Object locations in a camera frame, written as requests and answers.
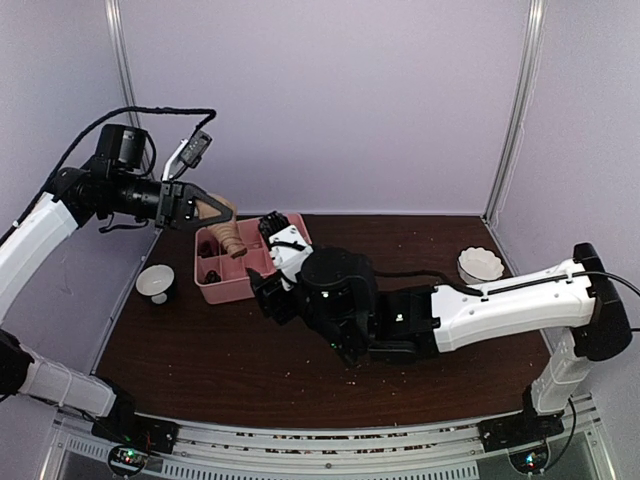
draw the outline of pink compartment container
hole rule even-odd
[[[304,224],[302,215],[297,213],[287,214],[291,225],[297,227],[302,237],[311,243],[309,232]],[[238,222],[240,238],[247,246],[247,254],[236,259],[231,258],[218,244],[213,234],[206,228],[201,228],[196,232],[195,245],[195,268],[194,281],[204,299],[211,305],[219,303],[235,302],[253,297],[251,284],[247,276],[246,268],[252,268],[262,276],[271,275],[275,272],[273,263],[269,257],[267,245],[262,240],[258,231],[259,218],[241,220]],[[212,257],[202,258],[198,255],[202,251],[204,244],[209,244]],[[222,281],[218,283],[205,284],[207,273],[214,270],[220,275]]]

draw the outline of wooden pestle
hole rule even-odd
[[[236,221],[236,215],[238,213],[238,208],[220,195],[209,194],[211,197],[218,200],[223,205],[229,207],[233,211],[233,217],[231,220],[225,223],[217,223],[215,225],[211,225],[207,227],[218,243],[222,245],[231,258],[238,258],[247,253],[247,247],[244,242],[240,238],[240,232],[238,231],[238,222]],[[207,205],[206,203],[201,202],[200,200],[196,200],[196,207],[198,207],[198,217],[200,219],[204,218],[212,218],[220,215],[220,212],[216,210],[211,205]]]

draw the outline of dark brown tabletop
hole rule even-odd
[[[468,246],[496,251],[478,218],[304,217],[314,243],[371,257],[378,270],[457,277]],[[98,374],[132,393],[143,413],[253,427],[420,424],[516,410],[549,354],[538,332],[493,339],[409,366],[346,369],[301,320],[262,317],[253,300],[211,306],[193,283],[193,235],[164,232],[148,260],[176,272],[178,298],[154,307],[133,293]],[[381,279],[381,289],[428,278]]]

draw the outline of pink box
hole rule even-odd
[[[287,214],[291,225],[298,228],[302,237],[311,243],[309,232],[304,224],[302,215],[297,213]],[[195,245],[195,268],[193,280],[202,292],[204,299],[211,305],[219,303],[235,302],[253,298],[251,284],[247,276],[246,268],[252,268],[263,276],[275,273],[273,262],[269,257],[269,251],[260,232],[258,231],[259,218],[242,220],[238,222],[240,238],[247,246],[248,252],[244,257],[231,258],[218,244],[213,234],[206,228],[201,228],[196,232]],[[209,249],[213,253],[212,257],[202,258],[199,252],[209,244]],[[222,281],[218,283],[205,284],[204,279],[211,270],[215,270]]]

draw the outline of white wall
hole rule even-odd
[[[528,6],[137,0],[122,17],[139,104],[218,109],[191,178],[242,212],[479,214]],[[191,130],[148,125],[161,158]]]
[[[121,106],[102,0],[0,2],[0,230],[40,187],[88,123]],[[96,137],[71,163],[86,160]],[[87,372],[151,232],[101,236],[95,222],[58,248],[3,328]],[[0,477],[34,478],[54,409],[12,397],[0,405]]]
[[[521,272],[592,242],[640,284],[640,3],[552,1],[522,148],[497,231]],[[640,299],[620,293],[640,327]],[[638,478],[640,339],[588,380],[624,479]]]

